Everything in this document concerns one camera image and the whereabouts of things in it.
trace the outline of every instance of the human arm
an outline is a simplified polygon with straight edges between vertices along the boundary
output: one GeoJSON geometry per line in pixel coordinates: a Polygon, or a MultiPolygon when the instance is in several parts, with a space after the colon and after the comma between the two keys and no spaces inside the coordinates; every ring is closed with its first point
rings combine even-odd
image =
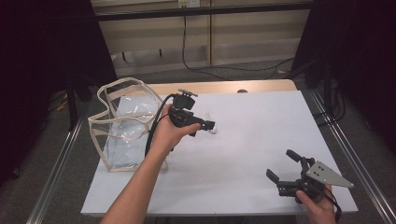
{"type": "MultiPolygon", "coordinates": [[[[332,186],[326,185],[325,193],[332,197],[332,186]]],[[[320,202],[314,203],[303,191],[297,190],[297,197],[305,204],[308,209],[308,218],[311,224],[335,224],[334,205],[326,198],[322,198],[320,202]]]]}
{"type": "Polygon", "coordinates": [[[167,116],[170,105],[163,108],[148,155],[134,172],[133,177],[110,206],[101,223],[143,223],[152,191],[161,166],[180,139],[200,129],[200,124],[177,128],[167,116]]]}

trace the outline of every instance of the black clamp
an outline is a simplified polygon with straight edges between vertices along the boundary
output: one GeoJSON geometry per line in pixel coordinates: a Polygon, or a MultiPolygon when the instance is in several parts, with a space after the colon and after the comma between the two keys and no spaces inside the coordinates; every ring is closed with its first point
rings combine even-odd
{"type": "Polygon", "coordinates": [[[323,183],[318,182],[306,174],[309,168],[315,164],[315,159],[301,157],[290,149],[287,150],[286,155],[288,155],[292,160],[301,163],[303,169],[301,171],[301,179],[297,179],[294,182],[279,181],[279,177],[275,175],[270,169],[267,169],[267,177],[276,184],[276,187],[279,191],[279,196],[294,197],[297,203],[302,203],[296,197],[297,190],[302,190],[309,198],[314,201],[325,188],[323,183]]]}
{"type": "Polygon", "coordinates": [[[182,94],[176,94],[172,107],[169,109],[169,118],[172,120],[173,124],[180,128],[184,126],[191,125],[193,123],[201,124],[201,129],[204,131],[213,130],[215,127],[215,122],[210,120],[203,120],[196,118],[194,113],[188,111],[191,110],[195,104],[194,99],[191,96],[198,96],[190,91],[179,90],[182,94]]]}

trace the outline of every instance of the forearm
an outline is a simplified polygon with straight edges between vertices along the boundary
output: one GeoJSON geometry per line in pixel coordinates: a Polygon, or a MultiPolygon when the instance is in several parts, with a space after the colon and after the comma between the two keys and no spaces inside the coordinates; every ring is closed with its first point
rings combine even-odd
{"type": "Polygon", "coordinates": [[[143,223],[164,158],[150,151],[101,223],[143,223]]]}

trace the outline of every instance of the wall outlet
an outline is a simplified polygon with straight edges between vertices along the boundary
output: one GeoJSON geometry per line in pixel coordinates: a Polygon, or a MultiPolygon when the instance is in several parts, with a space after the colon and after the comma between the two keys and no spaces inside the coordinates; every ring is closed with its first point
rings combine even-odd
{"type": "Polygon", "coordinates": [[[189,7],[200,7],[200,0],[190,0],[189,7]]]}
{"type": "Polygon", "coordinates": [[[178,7],[200,7],[200,0],[178,0],[178,7]]]}
{"type": "Polygon", "coordinates": [[[178,0],[178,7],[189,7],[189,0],[178,0]]]}

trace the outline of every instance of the black cable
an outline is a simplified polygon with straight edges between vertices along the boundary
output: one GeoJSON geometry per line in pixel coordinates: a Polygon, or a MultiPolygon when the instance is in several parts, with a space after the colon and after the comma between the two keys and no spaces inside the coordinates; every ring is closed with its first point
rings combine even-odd
{"type": "Polygon", "coordinates": [[[163,117],[164,117],[164,116],[162,116],[161,119],[158,120],[158,118],[160,117],[161,112],[163,111],[163,107],[165,106],[166,101],[168,101],[169,98],[175,97],[175,96],[176,96],[176,94],[170,94],[170,95],[166,96],[166,98],[163,100],[163,102],[161,103],[160,107],[158,108],[157,115],[155,116],[154,121],[152,121],[151,130],[148,132],[148,141],[146,143],[145,157],[149,153],[149,148],[151,147],[152,137],[154,136],[155,129],[157,129],[158,122],[161,119],[163,119],[163,117]]]}
{"type": "Polygon", "coordinates": [[[165,118],[166,116],[169,116],[169,114],[165,114],[165,115],[163,115],[162,117],[160,117],[159,119],[158,119],[158,121],[157,121],[157,123],[159,123],[163,118],[165,118]]]}
{"type": "Polygon", "coordinates": [[[333,123],[341,120],[344,117],[344,115],[346,113],[346,103],[345,103],[345,99],[344,99],[344,94],[341,92],[341,90],[338,89],[338,91],[340,92],[340,95],[341,95],[342,109],[341,109],[341,106],[339,106],[340,110],[337,112],[337,114],[335,116],[332,117],[332,120],[322,122],[322,123],[318,124],[318,127],[323,126],[323,125],[333,124],[333,123]]]}
{"type": "Polygon", "coordinates": [[[332,198],[330,198],[326,193],[324,193],[321,190],[318,190],[317,188],[315,188],[314,186],[311,186],[311,189],[313,189],[314,191],[316,191],[317,193],[319,193],[320,195],[322,195],[326,200],[328,200],[329,202],[331,202],[335,207],[336,207],[336,211],[335,211],[335,222],[338,222],[341,218],[341,215],[343,215],[343,210],[341,209],[340,205],[338,204],[337,200],[335,199],[334,195],[332,194],[332,192],[327,189],[325,187],[325,189],[327,191],[330,192],[330,194],[332,195],[332,198]]]}
{"type": "Polygon", "coordinates": [[[246,71],[246,72],[260,72],[260,71],[271,70],[271,69],[275,68],[274,73],[271,76],[265,78],[265,79],[269,79],[269,78],[273,77],[276,74],[276,70],[281,64],[289,62],[289,61],[292,61],[294,59],[294,57],[293,58],[288,58],[287,60],[284,60],[284,61],[282,61],[282,62],[280,62],[280,63],[278,63],[278,64],[276,64],[274,66],[270,66],[270,67],[266,67],[266,68],[259,68],[259,69],[246,69],[246,68],[236,68],[236,67],[228,67],[228,66],[206,66],[206,67],[199,67],[199,68],[191,68],[191,67],[189,67],[187,65],[186,59],[185,59],[187,22],[186,22],[186,17],[183,17],[183,18],[184,18],[184,32],[183,32],[183,46],[182,46],[182,51],[181,51],[181,57],[182,57],[182,61],[183,61],[184,66],[187,69],[189,69],[190,71],[192,71],[192,72],[203,73],[203,74],[210,75],[212,77],[217,77],[219,79],[231,81],[228,78],[219,77],[217,75],[214,75],[212,73],[208,73],[208,72],[205,72],[205,71],[202,71],[202,70],[205,70],[205,69],[232,69],[232,70],[246,71]]]}

